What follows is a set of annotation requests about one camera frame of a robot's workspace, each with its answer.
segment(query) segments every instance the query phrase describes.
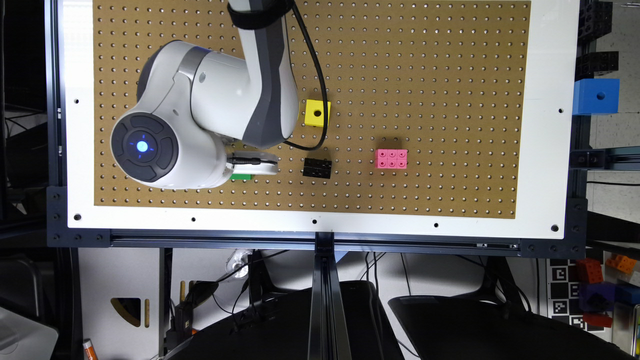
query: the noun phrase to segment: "pink lego brick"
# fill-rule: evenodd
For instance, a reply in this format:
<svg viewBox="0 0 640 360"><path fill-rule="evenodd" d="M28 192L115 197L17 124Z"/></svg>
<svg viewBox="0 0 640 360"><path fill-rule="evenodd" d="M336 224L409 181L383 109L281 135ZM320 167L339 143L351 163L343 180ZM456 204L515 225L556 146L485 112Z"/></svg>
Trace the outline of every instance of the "pink lego brick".
<svg viewBox="0 0 640 360"><path fill-rule="evenodd" d="M406 169L406 149L378 149L376 150L376 169Z"/></svg>

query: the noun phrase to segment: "brown pegboard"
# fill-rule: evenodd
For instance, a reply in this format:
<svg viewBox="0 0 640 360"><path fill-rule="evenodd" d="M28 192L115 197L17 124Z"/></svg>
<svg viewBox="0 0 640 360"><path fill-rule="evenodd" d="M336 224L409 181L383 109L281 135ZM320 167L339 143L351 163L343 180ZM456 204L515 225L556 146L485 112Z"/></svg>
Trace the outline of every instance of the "brown pegboard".
<svg viewBox="0 0 640 360"><path fill-rule="evenodd" d="M325 148L308 156L332 160L331 179L303 177L307 154L286 145L269 150L276 176L199 191L127 179L109 136L142 66L176 39L242 57L226 6L94 1L96 205L515 217L529 1L298 1L332 102ZM304 109L317 76L291 14L287 26ZM313 144L303 116L292 141ZM376 170L377 148L408 149L407 170Z"/></svg>

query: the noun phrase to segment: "yellow block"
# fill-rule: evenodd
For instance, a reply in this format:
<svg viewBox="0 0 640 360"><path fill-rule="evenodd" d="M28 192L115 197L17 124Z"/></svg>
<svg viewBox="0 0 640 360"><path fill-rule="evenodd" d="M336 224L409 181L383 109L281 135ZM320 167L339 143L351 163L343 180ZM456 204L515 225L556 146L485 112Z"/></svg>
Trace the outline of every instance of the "yellow block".
<svg viewBox="0 0 640 360"><path fill-rule="evenodd" d="M331 115L331 101L327 102L327 108ZM306 126L324 127L324 106L320 100L307 99L307 107L304 111L304 124Z"/></svg>

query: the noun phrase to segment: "lego brick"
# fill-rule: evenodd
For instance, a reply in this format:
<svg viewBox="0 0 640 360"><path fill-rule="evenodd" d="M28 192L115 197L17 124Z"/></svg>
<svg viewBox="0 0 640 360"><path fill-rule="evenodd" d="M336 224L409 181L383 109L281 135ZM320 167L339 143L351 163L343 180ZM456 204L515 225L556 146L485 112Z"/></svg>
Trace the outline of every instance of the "lego brick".
<svg viewBox="0 0 640 360"><path fill-rule="evenodd" d="M229 180L251 180L253 179L253 175L246 174L233 174Z"/></svg>
<svg viewBox="0 0 640 360"><path fill-rule="evenodd" d="M613 19L611 2L584 4L578 22L578 43L584 44L611 32Z"/></svg>
<svg viewBox="0 0 640 360"><path fill-rule="evenodd" d="M631 274L616 271L616 277L626 283L640 287L640 273L637 271L634 271Z"/></svg>
<svg viewBox="0 0 640 360"><path fill-rule="evenodd" d="M376 150L376 169L406 169L406 149L378 149Z"/></svg>
<svg viewBox="0 0 640 360"><path fill-rule="evenodd" d="M582 79L573 90L573 115L606 115L618 112L619 79Z"/></svg>
<svg viewBox="0 0 640 360"><path fill-rule="evenodd" d="M602 51L584 54L576 59L575 80L593 79L619 69L620 56L617 51Z"/></svg>
<svg viewBox="0 0 640 360"><path fill-rule="evenodd" d="M591 326L600 326L610 328L613 324L613 319L605 314L590 314L585 313L582 315L584 322Z"/></svg>
<svg viewBox="0 0 640 360"><path fill-rule="evenodd" d="M577 260L576 267L578 270L578 278L581 282L595 284L604 281L602 276L602 265L598 260L589 258Z"/></svg>
<svg viewBox="0 0 640 360"><path fill-rule="evenodd" d="M616 286L616 301L629 305L640 304L640 288L633 285Z"/></svg>
<svg viewBox="0 0 640 360"><path fill-rule="evenodd" d="M616 286L610 283L580 284L579 304L584 312L613 310Z"/></svg>
<svg viewBox="0 0 640 360"><path fill-rule="evenodd" d="M636 260L622 255L614 255L610 259L607 259L605 264L625 274L631 274L633 273L633 268L636 265Z"/></svg>
<svg viewBox="0 0 640 360"><path fill-rule="evenodd" d="M305 158L303 176L316 177L322 179L331 178L331 160L318 160Z"/></svg>
<svg viewBox="0 0 640 360"><path fill-rule="evenodd" d="M327 102L329 116L331 115L331 101ZM324 105L321 100L307 99L304 110L304 124L306 126L324 127Z"/></svg>

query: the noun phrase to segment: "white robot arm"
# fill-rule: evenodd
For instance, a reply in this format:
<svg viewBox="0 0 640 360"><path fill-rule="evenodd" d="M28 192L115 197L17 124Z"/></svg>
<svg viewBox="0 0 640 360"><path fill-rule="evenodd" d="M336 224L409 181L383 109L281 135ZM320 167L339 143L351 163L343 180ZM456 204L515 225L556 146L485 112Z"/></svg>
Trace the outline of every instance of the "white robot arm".
<svg viewBox="0 0 640 360"><path fill-rule="evenodd" d="M260 11L271 0L231 0L236 13ZM168 189L216 187L233 173L275 174L278 158L264 152L227 154L233 141L265 149L287 139L298 98L284 19L239 30L245 60L181 41L145 64L138 103L116 123L111 149L127 175Z"/></svg>

